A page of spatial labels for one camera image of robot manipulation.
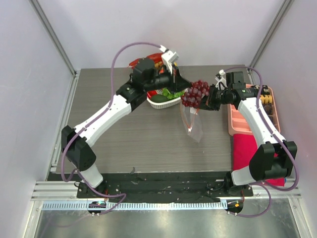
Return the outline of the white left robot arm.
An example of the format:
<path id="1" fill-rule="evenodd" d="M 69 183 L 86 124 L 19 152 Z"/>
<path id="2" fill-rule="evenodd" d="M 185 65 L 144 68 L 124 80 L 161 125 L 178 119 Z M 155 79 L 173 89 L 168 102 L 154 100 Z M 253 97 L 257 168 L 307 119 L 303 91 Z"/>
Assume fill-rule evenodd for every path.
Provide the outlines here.
<path id="1" fill-rule="evenodd" d="M 129 80 L 111 97 L 110 101 L 86 121 L 61 132 L 62 158 L 67 158 L 81 178 L 89 184 L 88 192 L 95 198 L 102 197 L 106 186 L 96 165 L 92 150 L 100 136 L 122 117 L 133 112 L 147 100 L 147 92 L 167 88 L 171 93 L 181 92 L 191 86 L 175 65 L 171 70 L 163 66 L 160 72 L 149 58 L 143 58 L 134 66 Z"/>

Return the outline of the clear zip bag orange zipper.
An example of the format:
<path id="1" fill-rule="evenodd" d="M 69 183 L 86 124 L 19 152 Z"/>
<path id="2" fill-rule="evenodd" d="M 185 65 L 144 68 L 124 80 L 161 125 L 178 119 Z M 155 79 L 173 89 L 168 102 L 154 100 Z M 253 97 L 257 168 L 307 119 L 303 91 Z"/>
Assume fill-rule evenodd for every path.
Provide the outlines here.
<path id="1" fill-rule="evenodd" d="M 180 104 L 180 114 L 187 135 L 195 142 L 200 143 L 203 137 L 203 129 L 199 109 L 185 107 L 183 104 Z"/>

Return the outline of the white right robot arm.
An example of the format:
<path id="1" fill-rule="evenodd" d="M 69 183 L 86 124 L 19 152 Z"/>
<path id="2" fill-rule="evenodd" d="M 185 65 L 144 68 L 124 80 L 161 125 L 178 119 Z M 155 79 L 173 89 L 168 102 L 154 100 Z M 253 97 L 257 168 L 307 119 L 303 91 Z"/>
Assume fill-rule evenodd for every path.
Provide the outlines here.
<path id="1" fill-rule="evenodd" d="M 221 105 L 233 105 L 248 123 L 258 147 L 247 166 L 227 173 L 223 184 L 225 193 L 234 196 L 242 186 L 287 178 L 297 172 L 297 145 L 280 134 L 264 111 L 263 83 L 247 87 L 243 72 L 237 67 L 220 70 L 216 80 L 217 84 L 210 86 L 199 108 L 218 111 Z"/>

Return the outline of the purple grape bunch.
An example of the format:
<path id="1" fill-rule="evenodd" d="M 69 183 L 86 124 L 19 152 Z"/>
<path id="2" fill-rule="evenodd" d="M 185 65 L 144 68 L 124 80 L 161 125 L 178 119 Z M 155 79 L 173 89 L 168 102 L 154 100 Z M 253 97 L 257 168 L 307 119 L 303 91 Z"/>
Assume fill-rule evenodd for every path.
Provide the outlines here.
<path id="1" fill-rule="evenodd" d="M 210 86 L 208 82 L 198 80 L 192 82 L 192 87 L 186 89 L 183 96 L 181 96 L 181 103 L 185 107 L 193 107 L 198 109 L 201 99 L 209 95 Z"/>

